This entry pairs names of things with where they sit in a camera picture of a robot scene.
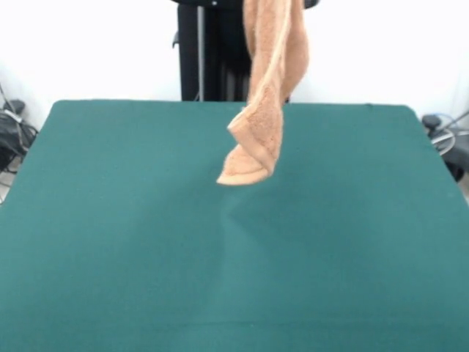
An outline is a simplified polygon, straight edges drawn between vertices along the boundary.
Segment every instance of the green table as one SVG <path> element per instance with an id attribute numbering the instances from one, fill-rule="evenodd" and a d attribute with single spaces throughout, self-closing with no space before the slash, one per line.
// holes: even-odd
<path id="1" fill-rule="evenodd" d="M 467 352 L 469 213 L 402 106 L 288 105 L 276 173 L 215 180 L 236 103 L 57 103 L 0 209 L 1 352 Z"/>

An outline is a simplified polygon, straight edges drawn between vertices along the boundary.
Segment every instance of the white wall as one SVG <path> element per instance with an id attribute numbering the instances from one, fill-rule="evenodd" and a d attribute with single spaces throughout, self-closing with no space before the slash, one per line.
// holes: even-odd
<path id="1" fill-rule="evenodd" d="M 22 13 L 2 16 L 0 80 L 36 126 L 59 99 L 180 99 L 172 1 L 0 1 L 3 14 Z M 466 7 L 321 0 L 306 14 L 311 66 L 292 99 L 459 114 L 469 108 Z"/>

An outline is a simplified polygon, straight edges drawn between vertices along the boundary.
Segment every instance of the towel fold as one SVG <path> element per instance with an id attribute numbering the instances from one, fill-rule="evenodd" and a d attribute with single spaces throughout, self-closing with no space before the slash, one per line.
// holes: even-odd
<path id="1" fill-rule="evenodd" d="M 252 58 L 248 102 L 228 125 L 237 146 L 217 179 L 230 186 L 273 174 L 283 136 L 282 106 L 309 63 L 303 0 L 244 0 L 243 15 Z"/>

